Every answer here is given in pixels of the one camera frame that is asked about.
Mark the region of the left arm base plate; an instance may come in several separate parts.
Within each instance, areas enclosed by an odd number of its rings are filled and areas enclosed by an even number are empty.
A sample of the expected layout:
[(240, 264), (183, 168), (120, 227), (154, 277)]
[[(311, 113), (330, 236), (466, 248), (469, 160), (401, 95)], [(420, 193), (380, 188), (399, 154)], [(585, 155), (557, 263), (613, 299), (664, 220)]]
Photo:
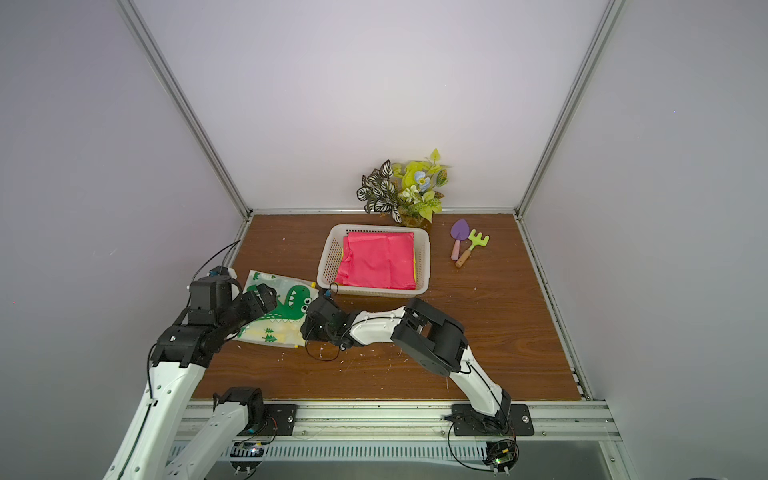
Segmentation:
[(239, 436), (291, 436), (297, 418), (297, 410), (298, 405), (290, 403), (249, 407), (246, 427), (239, 433)]

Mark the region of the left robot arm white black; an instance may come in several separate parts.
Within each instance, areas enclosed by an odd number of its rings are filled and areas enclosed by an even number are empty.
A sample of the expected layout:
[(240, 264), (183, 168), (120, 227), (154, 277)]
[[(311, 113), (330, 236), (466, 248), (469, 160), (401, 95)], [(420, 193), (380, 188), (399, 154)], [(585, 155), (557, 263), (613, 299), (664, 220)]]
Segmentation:
[(241, 433), (271, 426), (258, 388), (232, 387), (215, 396), (212, 417), (175, 458), (169, 456), (187, 404), (212, 359), (249, 323), (274, 311), (276, 291), (241, 289), (228, 274), (189, 286), (187, 306), (151, 347), (146, 386), (108, 479), (203, 479)]

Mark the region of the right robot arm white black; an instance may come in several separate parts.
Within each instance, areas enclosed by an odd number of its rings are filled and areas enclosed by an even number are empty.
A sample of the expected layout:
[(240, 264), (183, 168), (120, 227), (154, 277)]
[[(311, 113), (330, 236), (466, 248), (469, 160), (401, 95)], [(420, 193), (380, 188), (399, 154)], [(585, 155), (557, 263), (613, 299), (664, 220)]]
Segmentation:
[(510, 396), (480, 366), (464, 326), (422, 299), (386, 312), (347, 313), (333, 299), (319, 297), (308, 305), (301, 334), (341, 350), (392, 343), (427, 371), (451, 379), (476, 415), (509, 423)]

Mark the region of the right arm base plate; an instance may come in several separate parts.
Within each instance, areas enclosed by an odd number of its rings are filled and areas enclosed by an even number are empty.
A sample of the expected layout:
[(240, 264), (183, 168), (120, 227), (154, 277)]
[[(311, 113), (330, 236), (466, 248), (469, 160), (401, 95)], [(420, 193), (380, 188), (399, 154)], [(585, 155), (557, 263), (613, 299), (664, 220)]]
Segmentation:
[(511, 404), (506, 415), (490, 417), (477, 413), (469, 404), (452, 404), (445, 420), (453, 424), (453, 434), (459, 437), (533, 436), (534, 426), (525, 404)]

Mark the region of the green dinosaur raincoat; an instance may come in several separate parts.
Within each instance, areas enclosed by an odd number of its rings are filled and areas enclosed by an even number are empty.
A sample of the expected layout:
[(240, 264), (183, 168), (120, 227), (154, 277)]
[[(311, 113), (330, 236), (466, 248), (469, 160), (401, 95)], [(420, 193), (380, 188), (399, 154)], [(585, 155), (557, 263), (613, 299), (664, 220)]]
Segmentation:
[(304, 345), (301, 327), (310, 303), (318, 297), (314, 282), (251, 270), (245, 289), (256, 291), (265, 284), (276, 292), (277, 306), (270, 313), (243, 327), (236, 340), (282, 348)]

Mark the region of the pink raincoat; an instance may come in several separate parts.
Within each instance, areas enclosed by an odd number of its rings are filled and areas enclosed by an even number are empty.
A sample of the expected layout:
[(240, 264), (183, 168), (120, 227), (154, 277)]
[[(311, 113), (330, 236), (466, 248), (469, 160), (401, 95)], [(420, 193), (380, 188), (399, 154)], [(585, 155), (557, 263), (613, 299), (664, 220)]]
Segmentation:
[(350, 232), (335, 282), (362, 288), (414, 290), (410, 232)]

